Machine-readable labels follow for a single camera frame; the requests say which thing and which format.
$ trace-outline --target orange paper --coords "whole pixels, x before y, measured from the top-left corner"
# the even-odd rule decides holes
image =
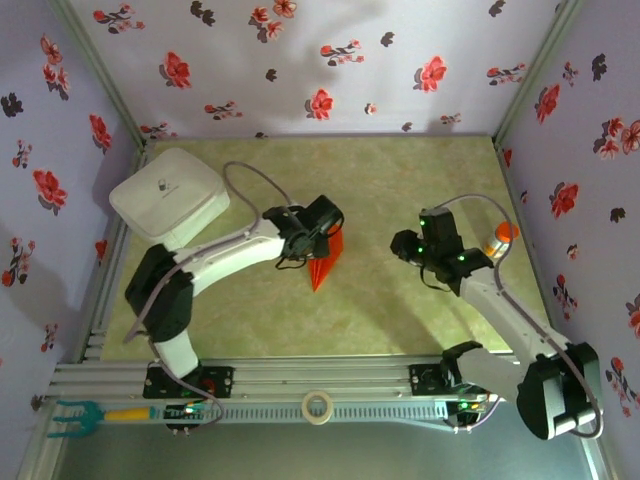
[[[329,230],[329,256],[327,258],[314,258],[309,262],[309,272],[311,273],[311,287],[313,291],[317,291],[320,285],[327,278],[329,271],[333,268],[333,265],[338,260],[338,257],[342,253],[344,248],[342,240],[342,228],[336,229],[338,226],[334,226]]]

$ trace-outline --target cable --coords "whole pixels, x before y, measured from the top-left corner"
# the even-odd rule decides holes
[[[447,200],[444,203],[441,203],[440,205],[438,205],[435,208],[446,207],[448,205],[451,205],[453,203],[457,203],[457,202],[459,202],[461,200],[464,200],[464,199],[467,199],[467,198],[479,198],[479,199],[486,200],[486,201],[492,203],[498,210],[500,210],[500,213],[504,217],[505,221],[509,224],[509,228],[511,230],[511,238],[515,238],[514,231],[513,231],[513,224],[511,223],[511,218],[509,217],[509,214],[502,207],[502,205],[500,205],[493,198],[488,197],[487,195],[482,195],[480,193],[469,193],[469,194],[465,194],[465,195],[460,195],[460,196],[452,198],[451,200]],[[582,387],[582,389],[586,393],[587,398],[589,399],[589,402],[591,403],[591,406],[595,410],[595,412],[596,412],[596,418],[595,418],[596,425],[595,425],[595,428],[594,428],[593,432],[582,433],[579,430],[577,430],[577,428],[576,428],[576,429],[571,430],[571,433],[576,435],[576,436],[578,436],[578,437],[581,437],[581,438],[590,438],[590,439],[598,438],[600,435],[602,435],[602,430],[604,428],[604,424],[603,424],[603,421],[602,421],[602,412],[600,411],[600,408],[598,407],[598,400],[596,399],[596,396],[593,393],[593,390],[591,390],[591,387],[589,387],[589,384],[587,383],[586,379],[584,378],[582,373],[580,373],[580,370],[578,369],[577,365],[575,363],[573,363],[573,360],[571,360],[569,355],[567,355],[565,353],[565,351],[562,349],[562,347],[560,345],[558,345],[558,343],[555,340],[553,340],[551,337],[549,337],[549,335],[547,335],[547,332],[540,325],[538,325],[538,323],[533,318],[531,318],[531,316],[529,316],[529,314],[522,309],[522,307],[518,304],[518,302],[516,302],[513,298],[511,298],[511,296],[504,289],[504,285],[503,285],[502,280],[500,278],[500,265],[502,264],[504,259],[507,258],[507,255],[511,251],[512,244],[513,244],[513,242],[509,242],[509,244],[507,246],[507,250],[505,251],[504,255],[498,259],[498,261],[496,262],[495,267],[494,267],[493,278],[494,278],[494,280],[496,282],[496,287],[498,288],[498,292],[500,293],[500,295],[502,295],[507,300],[507,302],[509,302],[509,304],[511,304],[511,306],[513,308],[516,309],[516,311],[518,311],[518,313],[520,313],[520,315],[522,315],[522,317],[531,326],[531,328],[533,328],[536,331],[536,333],[538,335],[540,335],[540,337],[544,341],[546,341],[551,346],[551,348],[553,348],[558,353],[560,358],[562,358],[562,360],[569,367],[569,370],[571,370],[571,373],[573,373],[573,375],[576,377],[576,379],[578,380],[578,383],[580,383],[580,386]],[[474,427],[476,425],[480,424],[480,423],[484,423],[487,420],[487,418],[489,418],[490,414],[493,413],[493,411],[495,411],[495,406],[497,405],[497,403],[498,402],[496,402],[494,404],[494,406],[484,415],[484,417],[479,422],[474,424]]]
[[[260,175],[263,179],[265,179],[269,184],[271,184],[276,190],[278,190],[282,194],[282,196],[285,198],[285,200],[287,202],[287,206],[292,205],[293,202],[291,200],[291,197],[289,197],[289,195],[282,188],[280,188],[280,186],[277,183],[275,183],[273,180],[271,180],[265,173],[261,172],[257,168],[255,168],[255,167],[253,167],[251,165],[248,165],[248,164],[246,164],[244,162],[230,161],[230,162],[225,163],[224,166],[222,167],[222,178],[224,179],[224,182],[227,185],[227,188],[229,190],[231,190],[233,193],[235,193],[240,200],[242,200],[244,203],[246,203],[249,206],[249,208],[251,208],[251,210],[253,211],[254,216],[255,216],[253,223],[251,224],[251,226],[249,227],[249,229],[246,232],[242,232],[242,233],[234,236],[233,238],[230,238],[230,239],[227,239],[227,240],[224,240],[224,241],[220,241],[220,242],[215,242],[215,243],[213,243],[211,245],[208,245],[207,247],[203,248],[202,250],[198,250],[197,252],[189,255],[184,260],[182,260],[181,262],[178,262],[174,267],[172,267],[160,279],[158,284],[154,287],[153,291],[151,292],[151,295],[149,295],[149,298],[147,299],[147,303],[145,304],[144,308],[141,310],[140,314],[136,318],[136,321],[131,326],[131,329],[125,335],[123,343],[125,343],[125,344],[129,343],[135,337],[141,336],[141,335],[149,337],[149,334],[147,332],[145,332],[144,330],[140,329],[140,327],[142,325],[142,322],[144,321],[146,316],[149,314],[149,310],[151,310],[151,307],[152,307],[153,303],[155,302],[156,298],[158,298],[158,295],[160,294],[160,292],[162,291],[164,286],[167,284],[167,282],[169,282],[169,280],[171,279],[171,277],[173,275],[175,275],[178,271],[180,271],[180,269],[182,269],[182,267],[184,267],[185,265],[189,264],[194,259],[198,259],[198,258],[206,255],[207,253],[211,252],[214,249],[218,249],[220,247],[223,247],[223,246],[225,246],[227,244],[230,244],[230,243],[238,240],[239,238],[244,237],[246,233],[251,235],[256,230],[256,228],[258,226],[258,223],[260,222],[260,211],[258,210],[258,207],[256,207],[256,205],[251,200],[249,200],[247,197],[245,197],[243,194],[241,194],[238,191],[238,189],[233,186],[233,184],[231,183],[231,180],[229,180],[229,175],[227,173],[227,170],[229,169],[230,166],[234,166],[234,165],[235,166],[239,166],[239,167],[247,168],[247,169],[251,170],[252,172],[257,173],[258,175]],[[207,398],[207,399],[213,401],[213,403],[218,407],[218,409],[220,410],[220,413],[218,414],[218,416],[216,418],[214,418],[210,422],[207,422],[207,425],[213,425],[215,423],[218,423],[220,420],[222,420],[222,418],[224,417],[225,409],[224,409],[224,405],[220,402],[220,400],[218,400],[215,395],[212,395],[209,392],[205,392],[204,390],[202,390],[202,389],[200,389],[198,387],[195,387],[193,385],[190,385],[187,382],[185,382],[185,381],[181,380],[180,378],[178,378],[171,371],[171,369],[169,369],[169,367],[162,361],[162,357],[160,356],[160,353],[158,352],[158,349],[155,347],[155,345],[153,344],[151,339],[148,338],[147,341],[149,343],[149,347],[151,348],[151,351],[153,352],[153,355],[155,356],[155,358],[157,358],[157,360],[154,361],[153,363],[157,363],[158,365],[160,365],[160,367],[162,368],[164,373],[166,373],[169,376],[169,378],[171,378],[171,380],[176,382],[181,387],[186,388],[188,390],[191,390],[192,392],[196,393],[197,395],[200,395],[203,398]]]

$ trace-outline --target yellow handle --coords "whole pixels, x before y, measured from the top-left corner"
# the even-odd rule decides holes
[[[106,412],[104,414],[104,419],[106,422],[132,422],[135,420],[148,420],[149,418],[151,418],[152,408],[153,407],[140,407]]]

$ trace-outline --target white box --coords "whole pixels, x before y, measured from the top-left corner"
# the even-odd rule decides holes
[[[214,170],[171,148],[114,188],[109,202],[131,230],[175,250],[229,207],[229,195]]]

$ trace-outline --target purple wall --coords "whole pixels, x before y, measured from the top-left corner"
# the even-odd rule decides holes
[[[134,144],[45,0],[1,0],[0,44],[0,477],[9,479],[35,424],[31,399],[75,346],[113,216],[108,192]]]
[[[605,438],[639,478],[640,3],[585,3],[503,146],[557,325],[597,349]]]

